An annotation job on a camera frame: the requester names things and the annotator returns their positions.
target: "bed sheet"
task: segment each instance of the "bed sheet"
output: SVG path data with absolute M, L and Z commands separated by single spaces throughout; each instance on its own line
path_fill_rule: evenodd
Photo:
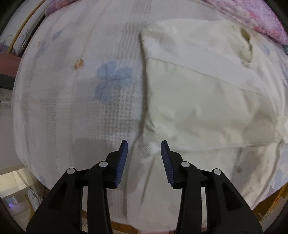
M 171 18 L 212 21 L 219 15 L 200 1 L 74 2 L 44 20 L 16 76 L 12 99 L 16 153 L 48 188 L 67 168 L 90 168 L 118 149 L 123 139 L 128 141 L 122 182 L 117 190 L 108 191 L 115 222 L 129 224 L 127 174 L 147 109 L 139 35 L 151 22 Z M 268 49 L 284 53 L 272 42 Z M 280 60 L 285 67 L 282 54 Z M 277 189 L 287 175 L 282 170 L 281 183 L 272 179 L 271 188 Z

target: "silver screw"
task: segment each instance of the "silver screw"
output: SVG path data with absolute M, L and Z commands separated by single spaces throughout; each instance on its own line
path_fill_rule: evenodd
M 181 163 L 181 166 L 182 166 L 182 167 L 189 167 L 189 166 L 190 166 L 190 163 L 184 161 L 184 162 Z
M 67 173 L 68 174 L 73 174 L 75 172 L 75 169 L 74 168 L 69 168 L 68 170 L 67 170 Z
M 216 175 L 221 175 L 222 171 L 220 169 L 214 169 L 213 171 Z
M 107 167 L 107 166 L 108 166 L 108 163 L 105 162 L 105 161 L 102 161 L 102 162 L 99 163 L 99 166 L 100 166 L 100 167 Z

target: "cream fabric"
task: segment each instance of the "cream fabric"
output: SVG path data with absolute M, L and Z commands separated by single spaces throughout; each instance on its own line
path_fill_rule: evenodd
M 252 208 L 263 199 L 287 133 L 285 78 L 256 41 L 226 20 L 168 20 L 142 31 L 148 112 L 128 175 L 128 203 L 138 205 L 128 205 L 128 220 L 140 230 L 177 224 L 181 191 L 167 183 L 162 140 L 200 169 L 220 168 Z

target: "pink pillow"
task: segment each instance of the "pink pillow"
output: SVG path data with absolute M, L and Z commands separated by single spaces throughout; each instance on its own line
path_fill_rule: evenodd
M 218 11 L 287 45 L 288 36 L 277 16 L 263 0 L 206 0 Z
M 68 5 L 69 3 L 75 2 L 77 0 L 54 0 L 50 3 L 50 5 L 46 8 L 44 14 L 46 16 L 50 15 L 51 13 L 59 10 L 60 8 Z

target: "bed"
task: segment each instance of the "bed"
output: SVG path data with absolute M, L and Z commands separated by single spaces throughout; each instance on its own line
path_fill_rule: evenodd
M 128 141 L 121 185 L 108 192 L 110 215 L 115 222 L 144 231 L 173 230 L 177 222 L 152 224 L 153 230 L 146 230 L 145 223 L 129 218 L 127 209 L 129 164 L 147 111 L 139 34 L 151 22 L 171 18 L 215 21 L 223 15 L 193 0 L 74 2 L 40 25 L 22 57 L 13 89 L 16 153 L 50 189 L 67 168 L 90 168 L 123 139 Z M 279 55 L 277 62 L 287 66 L 281 46 L 263 37 L 269 42 L 268 50 Z M 113 76 L 121 82 L 107 85 Z M 274 163 L 258 203 L 288 182 L 288 146 Z

